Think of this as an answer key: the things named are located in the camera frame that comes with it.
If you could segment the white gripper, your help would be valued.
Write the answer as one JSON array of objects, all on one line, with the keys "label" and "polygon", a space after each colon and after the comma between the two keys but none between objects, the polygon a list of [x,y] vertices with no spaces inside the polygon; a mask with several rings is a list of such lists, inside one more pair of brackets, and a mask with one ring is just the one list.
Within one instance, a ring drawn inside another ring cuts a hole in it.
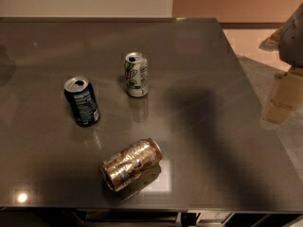
[{"label": "white gripper", "polygon": [[303,104],[303,3],[285,22],[259,45],[265,51],[277,51],[291,66],[276,74],[272,90],[260,118],[260,125],[271,130],[284,123]]}]

